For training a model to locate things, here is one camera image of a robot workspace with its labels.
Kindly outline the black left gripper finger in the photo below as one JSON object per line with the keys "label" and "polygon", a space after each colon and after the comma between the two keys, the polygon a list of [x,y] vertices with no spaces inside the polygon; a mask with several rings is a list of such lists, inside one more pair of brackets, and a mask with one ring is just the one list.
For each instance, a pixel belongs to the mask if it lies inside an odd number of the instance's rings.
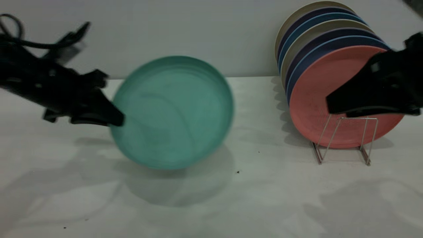
{"label": "black left gripper finger", "polygon": [[109,75],[99,69],[95,69],[92,72],[83,74],[83,80],[85,83],[92,87],[105,88],[107,86],[107,80]]}
{"label": "black left gripper finger", "polygon": [[122,126],[124,114],[107,99],[102,90],[91,90],[78,96],[70,114],[71,124]]}

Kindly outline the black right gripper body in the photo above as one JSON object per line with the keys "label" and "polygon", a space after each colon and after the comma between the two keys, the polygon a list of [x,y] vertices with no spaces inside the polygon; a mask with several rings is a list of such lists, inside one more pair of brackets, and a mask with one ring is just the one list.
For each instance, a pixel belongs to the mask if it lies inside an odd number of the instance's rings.
{"label": "black right gripper body", "polygon": [[422,32],[418,32],[405,40],[403,50],[374,56],[376,107],[422,108],[422,41]]}

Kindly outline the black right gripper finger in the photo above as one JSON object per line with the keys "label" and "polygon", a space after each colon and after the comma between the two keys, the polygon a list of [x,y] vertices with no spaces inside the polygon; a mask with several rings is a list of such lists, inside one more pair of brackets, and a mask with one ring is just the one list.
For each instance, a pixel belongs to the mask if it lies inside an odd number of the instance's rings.
{"label": "black right gripper finger", "polygon": [[377,99],[380,80],[372,70],[376,56],[367,63],[350,80],[326,97],[330,114],[379,114]]}
{"label": "black right gripper finger", "polygon": [[421,114],[420,108],[415,109],[386,109],[386,108],[370,108],[370,109],[358,109],[352,110],[345,113],[345,117],[347,118],[355,118],[355,117],[366,117],[366,116],[373,116],[379,114],[400,114],[400,115],[411,115],[411,116],[418,116]]}

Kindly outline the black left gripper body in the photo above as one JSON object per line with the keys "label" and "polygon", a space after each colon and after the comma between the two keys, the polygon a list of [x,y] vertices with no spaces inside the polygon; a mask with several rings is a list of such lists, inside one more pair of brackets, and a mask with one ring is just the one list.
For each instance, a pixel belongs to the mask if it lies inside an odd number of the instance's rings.
{"label": "black left gripper body", "polygon": [[85,83],[83,74],[64,66],[77,53],[74,48],[66,48],[36,57],[24,48],[15,49],[15,94],[45,107],[46,121],[70,118],[78,96],[99,90]]}

